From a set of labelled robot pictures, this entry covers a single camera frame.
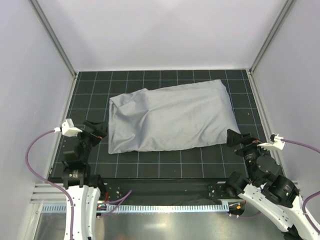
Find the grey fabric pillowcase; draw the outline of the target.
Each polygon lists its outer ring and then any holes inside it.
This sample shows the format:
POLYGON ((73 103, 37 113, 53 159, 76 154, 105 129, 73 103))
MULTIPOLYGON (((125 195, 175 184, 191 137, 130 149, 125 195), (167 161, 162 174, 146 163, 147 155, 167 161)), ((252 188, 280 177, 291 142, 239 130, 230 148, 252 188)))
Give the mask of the grey fabric pillowcase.
POLYGON ((239 133, 221 80, 123 93, 109 100, 108 152, 180 151, 227 143, 239 133))

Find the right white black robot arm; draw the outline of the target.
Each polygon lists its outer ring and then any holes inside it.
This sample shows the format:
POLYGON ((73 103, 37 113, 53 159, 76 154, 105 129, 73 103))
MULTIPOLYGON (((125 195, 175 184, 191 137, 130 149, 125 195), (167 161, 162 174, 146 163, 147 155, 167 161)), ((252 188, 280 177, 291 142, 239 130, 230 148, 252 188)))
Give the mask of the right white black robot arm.
POLYGON ((226 194, 254 206, 277 226, 285 240, 318 240, 320 224, 307 209, 307 203, 320 193, 303 199, 295 183, 282 175, 283 168, 268 154, 283 150, 286 143, 298 142, 278 134, 271 135, 269 142, 262 142, 249 133, 228 129, 226 143, 229 147, 243 146, 234 153, 244 158, 248 173, 244 177, 233 172, 224 184, 226 194))

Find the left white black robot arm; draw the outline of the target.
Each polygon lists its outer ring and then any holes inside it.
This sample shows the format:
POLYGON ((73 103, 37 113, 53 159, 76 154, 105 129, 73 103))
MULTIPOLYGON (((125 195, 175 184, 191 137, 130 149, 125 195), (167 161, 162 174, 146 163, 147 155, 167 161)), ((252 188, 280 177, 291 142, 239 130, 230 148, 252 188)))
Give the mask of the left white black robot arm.
POLYGON ((88 163, 92 148, 107 136, 102 122, 84 121, 90 131, 76 127, 67 118, 61 125, 65 137, 76 137, 73 150, 63 153, 62 183, 66 196, 65 240, 93 240, 98 200, 107 193, 99 174, 92 175, 88 163))

